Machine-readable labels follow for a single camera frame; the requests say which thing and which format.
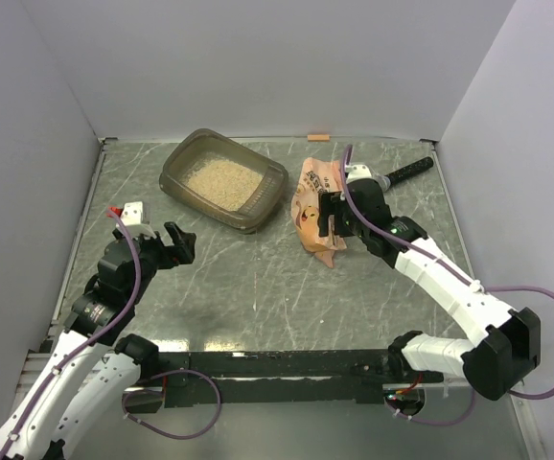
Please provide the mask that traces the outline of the pink cat litter bag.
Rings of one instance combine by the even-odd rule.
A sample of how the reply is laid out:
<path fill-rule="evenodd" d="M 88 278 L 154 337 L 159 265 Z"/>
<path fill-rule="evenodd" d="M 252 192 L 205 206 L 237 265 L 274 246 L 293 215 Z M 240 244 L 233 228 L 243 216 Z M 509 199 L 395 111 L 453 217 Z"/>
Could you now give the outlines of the pink cat litter bag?
<path fill-rule="evenodd" d="M 334 267 L 335 252 L 347 246 L 343 238 L 334 234 L 331 223 L 328 236 L 319 236 L 319 194 L 341 192 L 339 175 L 338 161 L 305 159 L 290 203 L 291 218 L 302 246 L 328 268 Z"/>

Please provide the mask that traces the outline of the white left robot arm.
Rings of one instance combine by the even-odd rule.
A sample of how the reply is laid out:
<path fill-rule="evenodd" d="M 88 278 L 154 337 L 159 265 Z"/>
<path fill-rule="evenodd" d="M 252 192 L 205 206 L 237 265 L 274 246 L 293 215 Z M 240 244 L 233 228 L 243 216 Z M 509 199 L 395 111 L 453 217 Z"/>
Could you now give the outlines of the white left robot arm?
<path fill-rule="evenodd" d="M 120 333 L 158 271 L 195 260 L 196 234 L 165 228 L 171 244 L 145 224 L 117 223 L 48 362 L 0 427 L 0 459 L 66 458 L 114 398 L 156 380 L 157 346 Z"/>

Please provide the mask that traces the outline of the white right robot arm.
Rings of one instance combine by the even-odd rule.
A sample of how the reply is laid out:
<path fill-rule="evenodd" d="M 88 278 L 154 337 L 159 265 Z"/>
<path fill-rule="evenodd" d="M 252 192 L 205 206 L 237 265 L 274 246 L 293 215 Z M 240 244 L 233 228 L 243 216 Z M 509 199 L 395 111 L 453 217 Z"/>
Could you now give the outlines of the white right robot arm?
<path fill-rule="evenodd" d="M 482 397 L 497 401 L 538 367 L 541 320 L 515 310 L 469 277 L 414 220 L 392 216 L 379 183 L 357 179 L 345 192 L 318 197 L 321 236 L 357 237 L 368 252 L 423 289 L 465 336 L 449 339 L 410 331 L 388 348 L 388 368 L 399 381 L 420 372 L 465 379 Z"/>

